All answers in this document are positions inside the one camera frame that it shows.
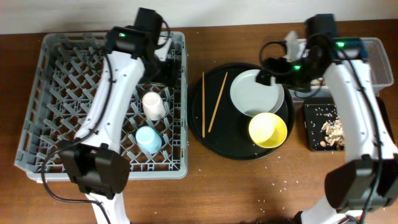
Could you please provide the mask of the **pink plastic cup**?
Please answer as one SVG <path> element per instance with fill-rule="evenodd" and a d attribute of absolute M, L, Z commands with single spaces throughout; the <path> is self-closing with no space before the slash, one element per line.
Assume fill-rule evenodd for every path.
<path fill-rule="evenodd" d="M 164 102 L 156 92 L 147 92 L 142 98 L 144 114 L 152 121 L 162 119 L 166 115 Z"/>

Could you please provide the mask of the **light blue plastic cup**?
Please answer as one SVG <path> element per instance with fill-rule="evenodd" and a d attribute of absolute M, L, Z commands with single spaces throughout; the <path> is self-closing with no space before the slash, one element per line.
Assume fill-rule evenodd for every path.
<path fill-rule="evenodd" d="M 136 141 L 139 149 L 144 153 L 155 154 L 160 151 L 162 140 L 155 129 L 143 126 L 136 132 Z"/>

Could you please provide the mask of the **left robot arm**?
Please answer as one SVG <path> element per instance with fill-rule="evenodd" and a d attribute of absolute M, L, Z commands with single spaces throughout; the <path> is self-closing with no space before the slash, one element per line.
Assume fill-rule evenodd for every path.
<path fill-rule="evenodd" d="M 123 121 L 140 82 L 169 86 L 177 83 L 178 67 L 167 55 L 168 33 L 160 43 L 166 22 L 155 10 L 139 8 L 135 23 L 113 27 L 106 34 L 99 87 L 85 121 L 72 141 L 60 143 L 58 155 L 70 181 L 94 206 L 98 223 L 129 223 L 123 190 L 130 163 L 119 152 Z"/>

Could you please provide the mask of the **brown food scraps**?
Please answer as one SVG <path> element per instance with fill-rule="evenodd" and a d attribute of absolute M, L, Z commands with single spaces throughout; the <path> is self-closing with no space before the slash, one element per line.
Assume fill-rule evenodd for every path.
<path fill-rule="evenodd" d="M 325 134 L 324 140 L 320 142 L 322 147 L 329 145 L 340 149 L 345 146 L 343 127 L 340 119 L 326 121 L 321 128 L 321 132 Z"/>

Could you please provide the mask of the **yellow plastic bowl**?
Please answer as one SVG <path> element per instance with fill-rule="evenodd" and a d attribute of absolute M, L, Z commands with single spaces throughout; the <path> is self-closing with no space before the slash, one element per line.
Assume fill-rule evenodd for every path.
<path fill-rule="evenodd" d="M 274 113 L 255 115 L 249 122 L 248 131 L 252 142 L 264 149 L 281 146 L 288 135 L 285 121 Z"/>

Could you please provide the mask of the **grey round plate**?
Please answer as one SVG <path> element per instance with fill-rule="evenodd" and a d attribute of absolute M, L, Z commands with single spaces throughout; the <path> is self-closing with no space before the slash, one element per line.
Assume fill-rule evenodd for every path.
<path fill-rule="evenodd" d="M 230 87 L 230 98 L 242 114 L 254 117 L 259 113 L 276 113 L 284 102 L 284 88 L 280 84 L 271 86 L 256 82 L 259 69 L 240 73 Z"/>

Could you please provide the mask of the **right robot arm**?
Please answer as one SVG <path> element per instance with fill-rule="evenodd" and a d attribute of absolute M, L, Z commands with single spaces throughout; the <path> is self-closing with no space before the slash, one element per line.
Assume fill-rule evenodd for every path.
<path fill-rule="evenodd" d="M 364 223 L 397 200 L 397 146 L 373 92 L 368 53 L 361 39 L 339 36 L 332 14 L 307 19 L 305 35 L 280 41 L 285 57 L 262 58 L 256 81 L 307 93 L 322 78 L 341 120 L 346 162 L 326 175 L 325 196 L 294 222 Z"/>

